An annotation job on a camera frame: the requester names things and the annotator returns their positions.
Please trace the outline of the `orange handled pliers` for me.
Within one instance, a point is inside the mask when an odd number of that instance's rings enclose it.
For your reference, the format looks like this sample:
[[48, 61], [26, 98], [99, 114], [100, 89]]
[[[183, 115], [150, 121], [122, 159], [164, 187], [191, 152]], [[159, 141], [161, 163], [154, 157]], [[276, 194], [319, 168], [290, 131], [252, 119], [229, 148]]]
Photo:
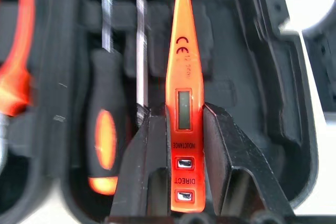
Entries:
[[30, 104], [30, 79], [27, 69], [35, 32], [35, 0], [18, 0], [14, 41], [0, 67], [0, 114], [16, 116]]

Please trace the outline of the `slim steel shaft screwdriver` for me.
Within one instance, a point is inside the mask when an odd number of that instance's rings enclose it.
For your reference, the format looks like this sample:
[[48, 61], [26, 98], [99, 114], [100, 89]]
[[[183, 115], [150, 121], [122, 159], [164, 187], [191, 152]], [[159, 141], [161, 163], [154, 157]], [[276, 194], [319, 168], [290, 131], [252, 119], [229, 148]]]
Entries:
[[146, 37], [146, 0], [136, 0], [137, 8], [137, 31], [136, 31], [136, 122], [138, 128], [141, 127], [146, 114], [148, 113], [148, 54]]

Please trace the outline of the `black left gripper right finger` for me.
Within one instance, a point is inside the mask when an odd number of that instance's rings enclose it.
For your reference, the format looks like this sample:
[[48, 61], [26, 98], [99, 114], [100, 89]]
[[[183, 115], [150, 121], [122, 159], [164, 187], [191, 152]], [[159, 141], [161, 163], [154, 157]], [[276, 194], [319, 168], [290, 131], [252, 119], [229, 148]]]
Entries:
[[251, 218], [260, 211], [294, 214], [265, 156], [225, 109], [206, 103], [203, 129], [205, 162], [217, 215]]

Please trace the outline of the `orange voltage tester pen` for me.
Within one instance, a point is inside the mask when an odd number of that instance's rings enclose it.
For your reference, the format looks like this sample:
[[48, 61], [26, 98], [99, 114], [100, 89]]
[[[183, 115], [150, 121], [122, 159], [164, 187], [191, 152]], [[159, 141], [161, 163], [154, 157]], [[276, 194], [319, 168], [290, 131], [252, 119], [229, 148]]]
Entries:
[[165, 105], [171, 142], [171, 210], [202, 212], [204, 80], [191, 0], [175, 0]]

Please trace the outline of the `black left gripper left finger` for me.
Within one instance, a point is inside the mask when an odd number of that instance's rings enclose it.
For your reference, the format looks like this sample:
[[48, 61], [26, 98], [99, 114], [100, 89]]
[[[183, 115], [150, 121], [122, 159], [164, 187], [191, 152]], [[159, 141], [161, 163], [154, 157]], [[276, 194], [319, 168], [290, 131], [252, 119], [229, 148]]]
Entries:
[[111, 217], [167, 216], [165, 106], [152, 107], [124, 152]]

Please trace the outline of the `black plastic tool case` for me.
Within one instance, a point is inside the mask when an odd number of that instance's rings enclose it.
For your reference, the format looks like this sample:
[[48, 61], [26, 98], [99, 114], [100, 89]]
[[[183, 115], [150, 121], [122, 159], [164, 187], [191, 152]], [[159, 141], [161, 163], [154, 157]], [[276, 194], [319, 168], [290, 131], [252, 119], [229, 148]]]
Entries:
[[[308, 76], [297, 35], [283, 35], [285, 0], [191, 0], [204, 80], [204, 106], [225, 109], [261, 150], [292, 210], [312, 191], [318, 151]], [[260, 211], [251, 218], [214, 211], [205, 162], [202, 212], [171, 210], [171, 146], [165, 84], [175, 0], [146, 0], [148, 112], [164, 105], [169, 186], [167, 216], [111, 217], [114, 195], [88, 183], [86, 131], [92, 57], [102, 46], [101, 0], [35, 0], [27, 69], [30, 104], [0, 114], [0, 224], [19, 224], [60, 181], [81, 224], [303, 224], [318, 217]], [[122, 56], [127, 143], [137, 126], [136, 0], [113, 0], [113, 47]], [[0, 67], [14, 41], [18, 0], [0, 0]]]

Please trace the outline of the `black orange handled screwdriver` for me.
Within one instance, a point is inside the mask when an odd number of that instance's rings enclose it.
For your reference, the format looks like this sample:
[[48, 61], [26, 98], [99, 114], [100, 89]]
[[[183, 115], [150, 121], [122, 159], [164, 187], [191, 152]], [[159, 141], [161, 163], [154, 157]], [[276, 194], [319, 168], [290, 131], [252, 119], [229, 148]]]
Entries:
[[102, 46], [92, 57], [88, 103], [86, 158], [90, 188], [114, 195], [127, 143], [127, 104], [122, 84], [122, 56], [113, 47], [113, 0], [101, 0]]

